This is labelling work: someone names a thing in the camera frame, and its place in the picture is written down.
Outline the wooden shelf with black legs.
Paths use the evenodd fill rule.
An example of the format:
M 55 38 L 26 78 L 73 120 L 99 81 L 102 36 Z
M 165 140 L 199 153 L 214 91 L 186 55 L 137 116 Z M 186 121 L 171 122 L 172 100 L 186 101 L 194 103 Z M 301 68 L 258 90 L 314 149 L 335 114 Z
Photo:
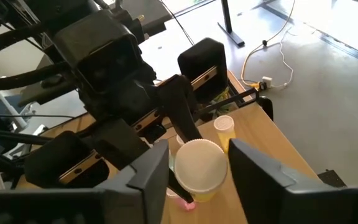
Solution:
M 251 145 L 254 149 L 263 151 L 282 163 L 294 168 L 308 177 L 318 176 L 308 163 L 300 156 L 289 140 L 276 127 L 275 123 L 265 114 L 256 103 L 235 110 L 229 114 L 235 122 L 236 137 Z M 65 123 L 54 126 L 44 132 L 43 136 L 55 137 L 64 131 L 81 131 L 94 122 L 88 114 Z M 220 144 L 214 129 L 213 121 L 198 126 L 201 135 L 217 144 Z M 170 128 L 162 139 L 169 141 L 172 154 L 176 154 L 180 145 L 176 140 L 176 132 Z M 30 184 L 22 176 L 17 189 L 39 189 Z M 231 171 L 220 190 L 208 202 L 197 203 L 196 208 L 190 212 L 184 211 L 174 198 L 166 197 L 161 224 L 244 224 L 246 216 L 241 208 L 240 200 L 232 181 Z

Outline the yellow medicine bottle white cap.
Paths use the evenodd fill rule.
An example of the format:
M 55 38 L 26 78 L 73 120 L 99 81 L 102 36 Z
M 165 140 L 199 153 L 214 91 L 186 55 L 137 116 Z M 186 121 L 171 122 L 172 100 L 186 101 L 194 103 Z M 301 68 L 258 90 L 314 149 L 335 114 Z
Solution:
M 228 161 L 224 151 L 207 139 L 195 139 L 176 153 L 173 172 L 179 184 L 197 202 L 211 200 L 226 180 Z
M 218 134 L 223 151 L 227 154 L 229 149 L 229 140 L 236 138 L 235 124 L 232 117 L 222 115 L 214 120 L 214 128 Z

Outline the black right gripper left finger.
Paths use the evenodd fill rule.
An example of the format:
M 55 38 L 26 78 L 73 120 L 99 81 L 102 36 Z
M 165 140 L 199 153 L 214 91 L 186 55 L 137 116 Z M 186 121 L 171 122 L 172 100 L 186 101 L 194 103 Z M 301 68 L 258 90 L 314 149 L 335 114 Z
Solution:
M 160 224 L 168 187 L 166 140 L 125 166 L 96 188 L 101 192 L 97 224 Z

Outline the black table leg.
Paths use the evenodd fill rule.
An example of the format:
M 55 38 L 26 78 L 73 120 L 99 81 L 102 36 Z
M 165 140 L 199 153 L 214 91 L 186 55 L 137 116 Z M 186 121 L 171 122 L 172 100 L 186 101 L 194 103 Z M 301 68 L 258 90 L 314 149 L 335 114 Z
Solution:
M 218 26 L 232 40 L 234 44 L 236 44 L 238 47 L 244 47 L 245 42 L 232 29 L 228 0 L 220 0 L 220 2 L 223 11 L 223 23 L 218 23 Z

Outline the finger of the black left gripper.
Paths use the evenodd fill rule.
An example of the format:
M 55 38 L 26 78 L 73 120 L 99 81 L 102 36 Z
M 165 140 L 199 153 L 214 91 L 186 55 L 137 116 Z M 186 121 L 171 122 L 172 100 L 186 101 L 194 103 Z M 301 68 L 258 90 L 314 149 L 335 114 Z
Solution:
M 196 102 L 193 87 L 187 77 L 170 77 L 157 87 L 157 94 L 164 113 L 183 142 L 201 139 L 191 112 L 191 107 L 196 108 Z
M 130 186 L 146 191 L 147 202 L 157 194 L 162 196 L 167 188 L 185 201 L 193 202 L 193 197 L 178 183 L 169 168 L 168 141 L 147 144 L 123 119 L 114 118 L 93 123 L 91 140 L 96 151 L 114 167 L 134 169 L 136 176 Z

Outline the green plant in black pot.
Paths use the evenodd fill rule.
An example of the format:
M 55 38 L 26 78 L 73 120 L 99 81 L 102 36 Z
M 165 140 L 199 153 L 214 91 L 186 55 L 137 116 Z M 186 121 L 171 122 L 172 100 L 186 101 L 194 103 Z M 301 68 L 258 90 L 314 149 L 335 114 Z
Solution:
M 219 103 L 223 100 L 226 100 L 230 97 L 229 88 L 226 88 L 221 94 L 219 94 L 216 98 L 216 101 Z M 229 111 L 231 109 L 231 103 L 223 105 L 219 108 L 219 111 Z

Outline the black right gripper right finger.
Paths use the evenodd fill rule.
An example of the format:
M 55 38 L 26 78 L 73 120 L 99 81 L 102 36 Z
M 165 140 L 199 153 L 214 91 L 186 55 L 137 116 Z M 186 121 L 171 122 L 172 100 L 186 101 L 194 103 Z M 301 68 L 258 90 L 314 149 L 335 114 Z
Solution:
M 239 139 L 228 156 L 249 224 L 358 224 L 357 189 L 308 177 Z

